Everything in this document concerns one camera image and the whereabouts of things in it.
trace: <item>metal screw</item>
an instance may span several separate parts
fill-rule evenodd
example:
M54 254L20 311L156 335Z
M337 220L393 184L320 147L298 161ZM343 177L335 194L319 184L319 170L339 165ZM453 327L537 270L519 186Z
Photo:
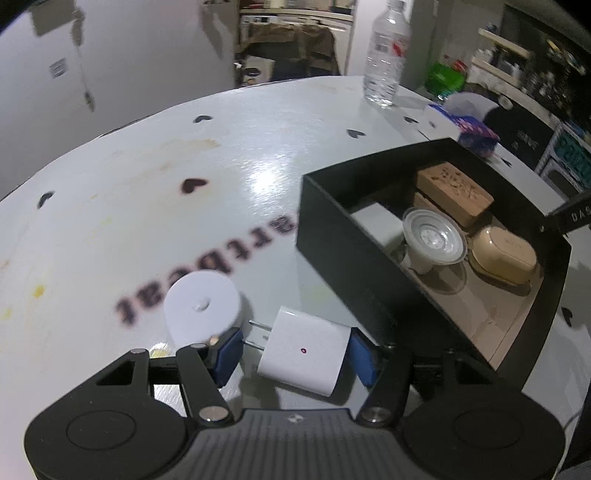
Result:
M371 423L383 423L392 416L387 408L370 407L361 412L361 417Z
M199 416L205 421L222 421L230 415L228 409L217 405L211 407L203 407L199 410Z

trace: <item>white table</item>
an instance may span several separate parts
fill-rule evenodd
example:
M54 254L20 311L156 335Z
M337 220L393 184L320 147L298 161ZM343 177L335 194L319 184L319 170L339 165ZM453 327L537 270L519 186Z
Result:
M170 275L200 259L222 259L261 323L286 305L357 325L296 252L295 229L269 223L297 221L302 174L424 141L404 117L418 119L426 103L402 89L399 107L375 108L359 77L232 90L99 137L0 202L0 477L33 478L22 437L40 410L131 348L174 352L161 299ZM194 123L199 116L212 118ZM540 209L560 203L519 160L510 162L495 168ZM207 184L183 193L185 179ZM55 194L38 208L47 192ZM591 312L590 239L587 229L570 235L564 298L578 325ZM245 333L263 342L264 332ZM355 414L365 399L353 379L327 400L257 378L259 352L245 350L222 390L235 411L345 406ZM569 329L558 314L524 390L564 423L582 404L590 366L589 332ZM172 388L160 398L179 405Z

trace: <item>brown cloth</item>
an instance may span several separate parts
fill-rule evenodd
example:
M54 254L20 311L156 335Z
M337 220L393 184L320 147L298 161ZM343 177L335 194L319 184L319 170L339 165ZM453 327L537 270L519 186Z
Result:
M241 53L275 60L271 80L340 75L335 38L328 27L253 23L250 28Z

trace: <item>clear plastic bottle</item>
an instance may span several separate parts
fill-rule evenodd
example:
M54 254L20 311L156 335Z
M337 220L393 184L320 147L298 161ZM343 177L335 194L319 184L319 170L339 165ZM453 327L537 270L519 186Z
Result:
M363 94L380 106L391 106L410 45L411 27L404 18L404 0L388 0L388 9L374 21L369 40Z

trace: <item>open cardboard box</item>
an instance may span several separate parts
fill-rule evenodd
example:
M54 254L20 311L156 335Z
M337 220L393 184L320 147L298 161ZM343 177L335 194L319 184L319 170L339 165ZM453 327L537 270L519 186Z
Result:
M541 283L527 315L508 326L508 337L502 336L510 345L507 340L501 345L498 335L486 339L501 352L494 361L497 373L521 388L558 308L570 245L508 180L453 140L408 145L305 175L297 248L377 342L403 344L419 356L453 349L490 364L492 356L470 340L461 322L454 322L436 296L350 216L360 206L379 202L402 218L413 205L417 171L446 161L494 197L490 213L537 253Z

